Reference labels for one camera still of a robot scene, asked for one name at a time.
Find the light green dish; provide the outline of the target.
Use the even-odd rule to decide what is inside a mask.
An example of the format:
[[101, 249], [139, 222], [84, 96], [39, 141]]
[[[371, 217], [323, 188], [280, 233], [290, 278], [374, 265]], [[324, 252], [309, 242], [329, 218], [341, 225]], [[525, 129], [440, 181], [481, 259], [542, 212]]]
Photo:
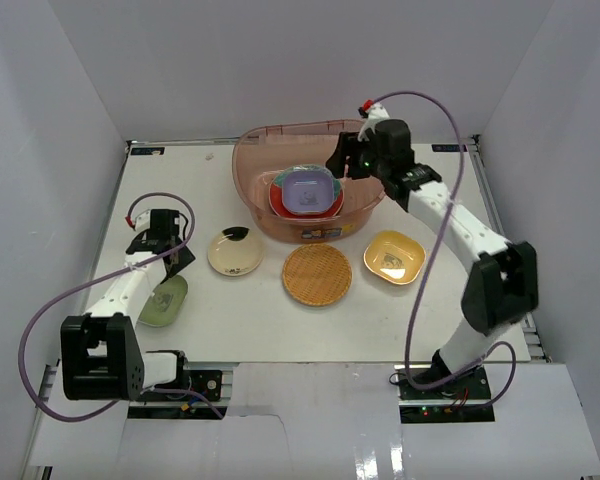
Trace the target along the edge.
[[145, 303], [138, 322], [145, 326], [162, 328], [173, 324], [188, 294], [188, 283], [176, 275], [158, 285]]

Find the red and teal plate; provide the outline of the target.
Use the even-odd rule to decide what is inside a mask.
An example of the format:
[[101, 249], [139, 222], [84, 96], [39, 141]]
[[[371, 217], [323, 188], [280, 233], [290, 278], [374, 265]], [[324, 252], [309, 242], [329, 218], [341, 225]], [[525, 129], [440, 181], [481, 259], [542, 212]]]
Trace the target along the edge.
[[297, 165], [279, 173], [269, 185], [269, 204], [290, 219], [335, 216], [344, 202], [344, 187], [320, 165]]

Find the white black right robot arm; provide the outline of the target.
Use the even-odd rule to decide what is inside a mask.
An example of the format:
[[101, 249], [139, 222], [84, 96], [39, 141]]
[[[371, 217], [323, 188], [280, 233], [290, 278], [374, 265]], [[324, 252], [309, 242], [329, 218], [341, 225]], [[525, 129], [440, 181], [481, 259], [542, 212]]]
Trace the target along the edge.
[[502, 335], [537, 308], [536, 250], [528, 242], [511, 242], [457, 204], [457, 189], [416, 161], [402, 120], [379, 120], [360, 133], [339, 134], [326, 166], [336, 178], [377, 179], [387, 197], [436, 233], [430, 256], [446, 246], [465, 268], [462, 319], [454, 333], [435, 351], [428, 369], [413, 374], [406, 368], [398, 378], [417, 391], [457, 397], [468, 385], [467, 375], [495, 349], [509, 345]]

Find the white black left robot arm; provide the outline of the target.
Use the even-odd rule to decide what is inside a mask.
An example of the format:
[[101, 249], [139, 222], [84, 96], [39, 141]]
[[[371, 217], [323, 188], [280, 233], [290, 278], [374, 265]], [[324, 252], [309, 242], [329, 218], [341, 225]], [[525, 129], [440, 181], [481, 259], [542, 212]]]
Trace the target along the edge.
[[155, 289], [195, 260], [184, 245], [184, 215], [154, 209], [139, 215], [123, 273], [81, 315], [61, 325], [63, 389], [70, 400], [132, 400], [151, 387], [179, 399], [191, 387], [178, 350], [142, 352], [136, 326]]

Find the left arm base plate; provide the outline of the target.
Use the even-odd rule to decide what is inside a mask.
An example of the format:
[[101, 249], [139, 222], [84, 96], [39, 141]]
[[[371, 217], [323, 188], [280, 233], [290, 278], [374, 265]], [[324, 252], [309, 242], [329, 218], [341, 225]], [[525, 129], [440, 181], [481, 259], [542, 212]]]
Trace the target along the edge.
[[139, 402], [165, 402], [190, 400], [191, 396], [183, 393], [159, 393], [159, 390], [194, 391], [211, 402], [219, 401], [223, 384], [223, 372], [217, 369], [183, 370], [179, 377], [166, 384], [158, 384], [152, 390], [143, 392]]

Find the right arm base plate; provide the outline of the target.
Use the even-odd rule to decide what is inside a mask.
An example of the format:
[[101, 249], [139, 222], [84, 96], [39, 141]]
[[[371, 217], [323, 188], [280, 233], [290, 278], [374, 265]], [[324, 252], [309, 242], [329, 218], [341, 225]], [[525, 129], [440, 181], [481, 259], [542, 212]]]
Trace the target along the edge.
[[477, 404], [491, 399], [492, 391], [483, 367], [464, 374], [441, 387], [431, 390], [413, 388], [406, 380], [403, 369], [389, 376], [389, 383], [398, 388], [400, 402], [409, 406], [457, 406], [460, 403]]

